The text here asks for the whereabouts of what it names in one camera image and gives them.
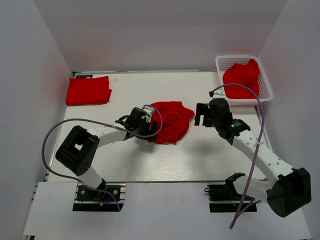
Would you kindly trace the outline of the red t shirt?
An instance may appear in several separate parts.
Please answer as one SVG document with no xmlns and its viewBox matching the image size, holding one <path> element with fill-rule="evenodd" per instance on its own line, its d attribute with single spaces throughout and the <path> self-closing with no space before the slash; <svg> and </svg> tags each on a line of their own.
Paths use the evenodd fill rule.
<svg viewBox="0 0 320 240">
<path fill-rule="evenodd" d="M 195 116 L 193 110 L 183 106 L 181 101 L 159 101 L 151 104 L 162 116 L 162 128 L 154 143 L 176 144 L 190 127 L 190 120 Z"/>
<path fill-rule="evenodd" d="M 85 106 L 106 104 L 111 97 L 109 77 L 70 78 L 65 104 Z"/>
</svg>

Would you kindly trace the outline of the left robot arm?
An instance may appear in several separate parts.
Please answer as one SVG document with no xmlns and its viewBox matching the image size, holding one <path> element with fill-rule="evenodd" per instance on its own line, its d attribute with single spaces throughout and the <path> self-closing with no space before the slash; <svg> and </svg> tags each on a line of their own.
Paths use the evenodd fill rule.
<svg viewBox="0 0 320 240">
<path fill-rule="evenodd" d="M 90 196 L 99 200 L 105 196 L 106 182 L 92 167 L 97 149 L 133 137 L 155 141 L 163 126 L 162 120 L 160 123 L 152 121 L 155 113 L 160 113 L 157 108 L 144 105 L 133 108 L 129 115 L 115 121 L 122 127 L 102 123 L 102 127 L 85 129 L 76 125 L 56 151 L 55 158 L 88 187 Z"/>
</svg>

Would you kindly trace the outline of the crumpled red shirt in basket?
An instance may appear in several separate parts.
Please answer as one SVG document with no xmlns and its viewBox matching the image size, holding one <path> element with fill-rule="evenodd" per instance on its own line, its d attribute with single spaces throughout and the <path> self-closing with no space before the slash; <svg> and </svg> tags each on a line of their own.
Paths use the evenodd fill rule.
<svg viewBox="0 0 320 240">
<path fill-rule="evenodd" d="M 247 64 L 235 63 L 227 69 L 223 75 L 224 84 L 240 84 L 251 89 L 255 95 L 259 95 L 260 87 L 258 78 L 260 69 L 258 63 L 250 59 Z M 226 96 L 230 99 L 255 99 L 253 93 L 246 88 L 230 85 L 225 88 Z"/>
</svg>

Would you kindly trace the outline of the blue label sticker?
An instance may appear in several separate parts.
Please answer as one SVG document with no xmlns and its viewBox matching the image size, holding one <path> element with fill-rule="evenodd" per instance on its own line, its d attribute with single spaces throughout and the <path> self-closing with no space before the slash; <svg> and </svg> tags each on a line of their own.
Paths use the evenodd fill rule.
<svg viewBox="0 0 320 240">
<path fill-rule="evenodd" d="M 92 79 L 93 75 L 77 75 L 75 76 L 76 79 Z"/>
</svg>

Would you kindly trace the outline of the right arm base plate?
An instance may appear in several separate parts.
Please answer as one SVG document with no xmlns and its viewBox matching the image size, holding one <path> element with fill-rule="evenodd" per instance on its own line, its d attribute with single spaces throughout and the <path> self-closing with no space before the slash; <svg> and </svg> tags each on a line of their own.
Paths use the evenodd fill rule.
<svg viewBox="0 0 320 240">
<path fill-rule="evenodd" d="M 238 194 L 234 182 L 245 176 L 244 173 L 234 173 L 224 182 L 209 183 L 204 188 L 208 196 L 210 213 L 235 213 L 239 206 L 242 195 Z"/>
</svg>

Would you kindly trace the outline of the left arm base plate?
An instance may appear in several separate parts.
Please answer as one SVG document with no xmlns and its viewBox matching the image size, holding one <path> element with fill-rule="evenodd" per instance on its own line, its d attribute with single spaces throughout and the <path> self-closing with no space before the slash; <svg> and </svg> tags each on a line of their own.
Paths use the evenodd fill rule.
<svg viewBox="0 0 320 240">
<path fill-rule="evenodd" d="M 121 210 L 125 202 L 126 184 L 106 184 L 105 190 L 114 196 Z M 72 211 L 119 212 L 119 209 L 116 202 L 109 194 L 91 191 L 79 184 L 76 188 Z"/>
</svg>

